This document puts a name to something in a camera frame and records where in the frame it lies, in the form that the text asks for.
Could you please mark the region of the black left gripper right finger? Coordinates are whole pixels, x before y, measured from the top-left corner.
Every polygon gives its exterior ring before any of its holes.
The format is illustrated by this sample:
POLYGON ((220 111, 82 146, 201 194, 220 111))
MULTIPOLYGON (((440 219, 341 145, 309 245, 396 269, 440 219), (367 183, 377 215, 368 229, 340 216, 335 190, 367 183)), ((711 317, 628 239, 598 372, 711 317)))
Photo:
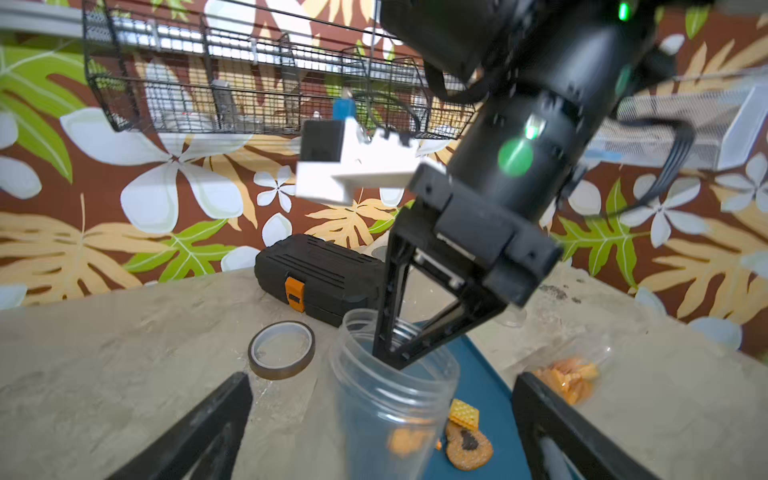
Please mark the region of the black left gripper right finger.
POLYGON ((512 408, 534 479, 654 479, 530 372, 517 376, 512 408))

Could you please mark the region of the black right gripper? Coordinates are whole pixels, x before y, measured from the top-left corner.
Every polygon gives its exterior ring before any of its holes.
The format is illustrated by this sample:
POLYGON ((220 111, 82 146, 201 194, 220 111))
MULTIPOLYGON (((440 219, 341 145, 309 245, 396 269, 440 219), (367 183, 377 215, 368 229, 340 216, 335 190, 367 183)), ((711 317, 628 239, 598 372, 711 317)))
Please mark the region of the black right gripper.
POLYGON ((417 202, 400 211, 389 231, 373 345, 373 355, 398 370, 499 315, 507 304, 525 305, 563 254, 537 225, 431 165, 418 166, 408 189, 417 202), (411 269, 455 300, 396 345, 394 328, 411 269))

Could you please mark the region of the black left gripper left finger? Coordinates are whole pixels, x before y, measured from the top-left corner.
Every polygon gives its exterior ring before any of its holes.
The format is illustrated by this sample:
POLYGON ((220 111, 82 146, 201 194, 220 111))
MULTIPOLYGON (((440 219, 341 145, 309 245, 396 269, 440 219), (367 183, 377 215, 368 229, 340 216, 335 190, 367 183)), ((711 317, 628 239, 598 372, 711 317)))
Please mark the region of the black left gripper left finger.
POLYGON ((112 479, 230 479, 253 395, 235 372, 112 479))

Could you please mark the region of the clear jar with cookies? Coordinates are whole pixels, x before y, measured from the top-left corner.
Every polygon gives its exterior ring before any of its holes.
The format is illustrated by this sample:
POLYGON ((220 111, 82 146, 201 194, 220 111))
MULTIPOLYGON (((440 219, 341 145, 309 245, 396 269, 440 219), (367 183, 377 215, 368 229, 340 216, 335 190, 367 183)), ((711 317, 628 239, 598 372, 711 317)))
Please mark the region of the clear jar with cookies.
POLYGON ((607 334, 583 334, 532 354, 523 371, 532 373, 571 406, 595 393, 615 353, 607 334))

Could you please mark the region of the round brown cookie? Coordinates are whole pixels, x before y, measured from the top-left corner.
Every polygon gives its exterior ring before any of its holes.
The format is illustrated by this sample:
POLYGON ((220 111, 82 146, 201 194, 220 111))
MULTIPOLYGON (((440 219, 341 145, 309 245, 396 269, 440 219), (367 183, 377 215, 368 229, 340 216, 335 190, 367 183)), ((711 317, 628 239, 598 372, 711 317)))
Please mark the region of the round brown cookie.
POLYGON ((450 463, 461 471, 486 465, 493 456, 491 442, 480 431, 468 430, 452 421, 445 427, 445 452, 450 463))

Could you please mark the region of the yellow rectangular cracker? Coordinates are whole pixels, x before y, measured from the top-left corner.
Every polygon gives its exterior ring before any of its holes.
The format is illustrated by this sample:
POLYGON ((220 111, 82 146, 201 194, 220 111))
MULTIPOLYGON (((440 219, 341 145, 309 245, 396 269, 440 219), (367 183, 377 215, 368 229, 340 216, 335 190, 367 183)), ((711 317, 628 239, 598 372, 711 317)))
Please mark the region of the yellow rectangular cracker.
POLYGON ((477 431, 480 423, 480 411, 472 405, 454 398, 450 405, 449 420, 469 431, 477 431))

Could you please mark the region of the clear plastic cookie jar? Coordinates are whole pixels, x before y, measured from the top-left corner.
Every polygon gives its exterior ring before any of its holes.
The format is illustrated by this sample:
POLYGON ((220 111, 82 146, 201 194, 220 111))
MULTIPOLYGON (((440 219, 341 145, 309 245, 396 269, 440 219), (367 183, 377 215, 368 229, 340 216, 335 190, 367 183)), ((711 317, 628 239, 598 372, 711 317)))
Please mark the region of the clear plastic cookie jar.
POLYGON ((340 466, 334 479, 420 479, 432 451, 399 458, 387 449, 398 427, 441 433, 457 391, 460 367, 445 347, 402 370, 373 355, 378 312, 345 314, 331 359, 340 466))

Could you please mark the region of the orange fish-shaped cookie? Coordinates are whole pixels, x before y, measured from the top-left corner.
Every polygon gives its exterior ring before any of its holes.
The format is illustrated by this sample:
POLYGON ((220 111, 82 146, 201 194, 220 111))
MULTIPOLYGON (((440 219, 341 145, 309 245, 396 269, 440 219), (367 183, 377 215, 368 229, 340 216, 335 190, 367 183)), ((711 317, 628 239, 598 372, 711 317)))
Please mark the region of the orange fish-shaped cookie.
POLYGON ((389 435, 387 449, 399 458, 421 454, 428 449, 441 450, 442 434, 426 427, 398 427, 389 435))

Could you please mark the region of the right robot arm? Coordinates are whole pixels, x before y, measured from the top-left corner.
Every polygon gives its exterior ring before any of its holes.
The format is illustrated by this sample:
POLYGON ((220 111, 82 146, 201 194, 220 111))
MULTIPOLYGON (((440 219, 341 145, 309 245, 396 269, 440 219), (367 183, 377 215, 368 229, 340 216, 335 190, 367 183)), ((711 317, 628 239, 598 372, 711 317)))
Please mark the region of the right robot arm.
POLYGON ((431 93, 477 105, 448 166, 417 168, 390 232, 374 356, 403 369, 524 306, 561 259, 539 221, 583 179, 619 102, 674 76, 654 1, 385 1, 431 93))

